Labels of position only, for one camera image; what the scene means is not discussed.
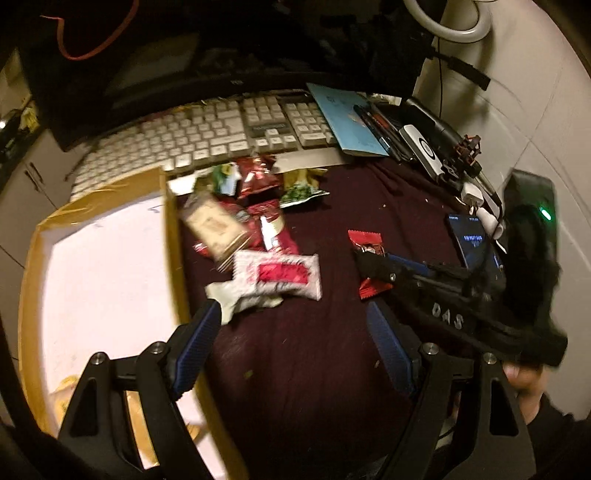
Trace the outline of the person's right hand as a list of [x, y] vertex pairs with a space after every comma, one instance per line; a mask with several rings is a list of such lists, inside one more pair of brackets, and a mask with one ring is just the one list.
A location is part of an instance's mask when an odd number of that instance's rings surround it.
[[529, 425], [538, 415], [550, 372], [546, 366], [527, 367], [506, 362], [503, 370], [509, 384], [517, 392], [517, 401], [524, 421]]

